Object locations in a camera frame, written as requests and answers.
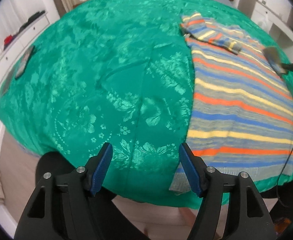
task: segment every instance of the blue gripper pad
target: blue gripper pad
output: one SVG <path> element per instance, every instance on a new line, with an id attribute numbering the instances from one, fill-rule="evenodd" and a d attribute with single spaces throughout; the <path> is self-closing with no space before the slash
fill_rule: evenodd
<path id="1" fill-rule="evenodd" d="M 111 160 L 113 156 L 113 147 L 112 144 L 109 144 L 104 154 L 96 167 L 95 172 L 92 176 L 92 186 L 90 192 L 95 195 L 97 192 L 100 191 L 104 178 L 106 176 L 107 170 L 109 169 Z"/>
<path id="2" fill-rule="evenodd" d="M 202 193 L 202 189 L 200 186 L 199 174 L 196 171 L 189 155 L 187 154 L 187 152 L 182 144 L 180 144 L 180 147 L 179 147 L 179 157 L 180 157 L 180 162 L 183 166 L 185 175 L 189 181 L 189 184 L 190 184 L 192 191 L 197 196 L 200 196 Z"/>

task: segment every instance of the bed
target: bed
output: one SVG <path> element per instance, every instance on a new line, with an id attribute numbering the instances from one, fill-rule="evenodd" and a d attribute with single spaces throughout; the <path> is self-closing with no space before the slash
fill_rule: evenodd
<path id="1" fill-rule="evenodd" d="M 209 23 L 205 28 L 240 32 L 238 54 L 216 46 L 221 37 L 192 33 L 193 17 Z M 230 0 L 90 0 L 34 45 L 25 73 L 0 95 L 0 120 L 28 151 L 58 150 L 81 166 L 110 142 L 104 187 L 157 205 L 200 205 L 179 166 L 184 141 L 223 172 L 248 171 L 260 191 L 275 186 L 293 145 L 293 74 L 284 82 L 260 54 L 256 60 L 257 53 L 248 52 L 247 45 L 259 53 L 278 46 Z M 210 62 L 214 55 L 222 55 L 223 64 Z M 258 139 L 247 137 L 252 134 Z M 279 184 L 292 179 L 293 155 Z M 174 181 L 181 192 L 171 188 Z"/>

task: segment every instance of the black pants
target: black pants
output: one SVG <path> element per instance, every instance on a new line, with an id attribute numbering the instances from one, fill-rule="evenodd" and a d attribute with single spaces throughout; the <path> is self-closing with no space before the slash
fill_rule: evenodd
<path id="1" fill-rule="evenodd" d="M 44 173 L 50 172 L 53 176 L 70 173 L 75 167 L 70 164 L 59 152 L 49 152 L 43 155 L 36 167 L 35 182 L 38 183 Z M 116 194 L 103 188 L 90 202 L 92 213 L 105 240 L 150 240 L 138 230 L 113 204 Z"/>

